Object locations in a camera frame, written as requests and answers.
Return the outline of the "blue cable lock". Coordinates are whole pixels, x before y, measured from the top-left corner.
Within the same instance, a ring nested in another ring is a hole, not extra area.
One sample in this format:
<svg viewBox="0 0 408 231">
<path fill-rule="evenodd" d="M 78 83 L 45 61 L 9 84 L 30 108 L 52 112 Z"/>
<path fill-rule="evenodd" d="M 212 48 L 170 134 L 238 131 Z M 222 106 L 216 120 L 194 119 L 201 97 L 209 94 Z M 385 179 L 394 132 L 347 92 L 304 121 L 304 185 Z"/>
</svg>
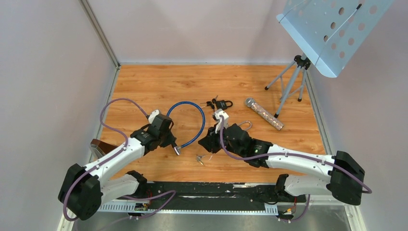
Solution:
<svg viewBox="0 0 408 231">
<path fill-rule="evenodd" d="M 178 157 L 198 150 L 198 140 L 203 137 L 207 115 L 203 104 L 192 100 L 171 103 L 166 115 L 176 120 L 177 145 L 174 151 Z"/>
</svg>

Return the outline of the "small black padlock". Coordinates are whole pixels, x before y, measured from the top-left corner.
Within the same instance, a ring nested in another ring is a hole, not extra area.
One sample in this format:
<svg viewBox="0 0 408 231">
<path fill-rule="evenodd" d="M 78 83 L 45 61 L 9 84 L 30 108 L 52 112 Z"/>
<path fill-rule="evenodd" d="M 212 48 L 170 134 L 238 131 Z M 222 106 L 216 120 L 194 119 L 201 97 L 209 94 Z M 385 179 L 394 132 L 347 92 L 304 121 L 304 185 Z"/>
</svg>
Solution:
<svg viewBox="0 0 408 231">
<path fill-rule="evenodd" d="M 229 101 L 229 100 L 215 100 L 214 101 L 214 104 L 215 104 L 215 106 L 216 106 L 216 108 L 219 110 L 219 109 L 221 109 L 221 110 L 227 110 L 228 108 L 230 108 L 230 107 L 232 107 L 233 106 L 233 102 L 232 101 Z"/>
</svg>

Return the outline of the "brass padlock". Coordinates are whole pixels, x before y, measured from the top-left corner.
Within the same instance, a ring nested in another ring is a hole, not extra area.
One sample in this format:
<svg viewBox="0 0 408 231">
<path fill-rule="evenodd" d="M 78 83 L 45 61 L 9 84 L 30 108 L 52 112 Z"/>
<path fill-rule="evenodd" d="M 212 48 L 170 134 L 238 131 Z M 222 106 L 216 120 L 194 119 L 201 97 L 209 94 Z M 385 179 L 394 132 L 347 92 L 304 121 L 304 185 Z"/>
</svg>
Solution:
<svg viewBox="0 0 408 231">
<path fill-rule="evenodd" d="M 250 121 L 248 121 L 248 120 L 243 121 L 243 122 L 238 124 L 238 127 L 241 128 L 241 130 L 244 130 L 244 131 L 250 130 L 252 128 L 252 126 L 253 126 L 252 123 Z"/>
</svg>

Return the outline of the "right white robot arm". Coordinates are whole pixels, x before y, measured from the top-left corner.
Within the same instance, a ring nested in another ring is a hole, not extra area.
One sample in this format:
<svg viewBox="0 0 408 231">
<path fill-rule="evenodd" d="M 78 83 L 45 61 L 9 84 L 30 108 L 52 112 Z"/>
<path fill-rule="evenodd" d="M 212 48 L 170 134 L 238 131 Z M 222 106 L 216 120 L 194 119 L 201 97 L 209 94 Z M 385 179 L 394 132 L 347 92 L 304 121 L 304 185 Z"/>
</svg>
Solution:
<svg viewBox="0 0 408 231">
<path fill-rule="evenodd" d="M 223 150 L 230 157 L 253 167 L 281 168 L 299 172 L 299 176 L 280 174 L 275 195 L 281 201 L 300 195 L 332 195 L 349 205 L 360 205 L 364 193 L 365 170 L 347 152 L 335 155 L 308 154 L 286 149 L 268 141 L 252 138 L 233 124 L 222 131 L 209 128 L 198 143 L 209 153 Z"/>
</svg>

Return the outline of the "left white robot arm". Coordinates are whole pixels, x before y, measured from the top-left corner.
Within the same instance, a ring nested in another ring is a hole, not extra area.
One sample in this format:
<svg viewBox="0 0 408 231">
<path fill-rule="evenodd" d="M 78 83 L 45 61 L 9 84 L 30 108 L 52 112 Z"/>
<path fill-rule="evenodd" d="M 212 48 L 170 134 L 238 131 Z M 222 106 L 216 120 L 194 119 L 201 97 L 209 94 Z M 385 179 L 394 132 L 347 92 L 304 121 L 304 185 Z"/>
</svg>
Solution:
<svg viewBox="0 0 408 231">
<path fill-rule="evenodd" d="M 148 124 L 134 131 L 123 144 L 102 158 L 85 166 L 73 164 L 69 167 L 58 194 L 64 211 L 70 210 L 76 219 L 87 220 L 107 202 L 131 195 L 141 199 L 147 194 L 147 179 L 135 170 L 115 180 L 111 178 L 158 147 L 176 146 L 176 137 L 171 132 L 174 123 L 170 117 L 154 111 L 148 120 Z"/>
</svg>

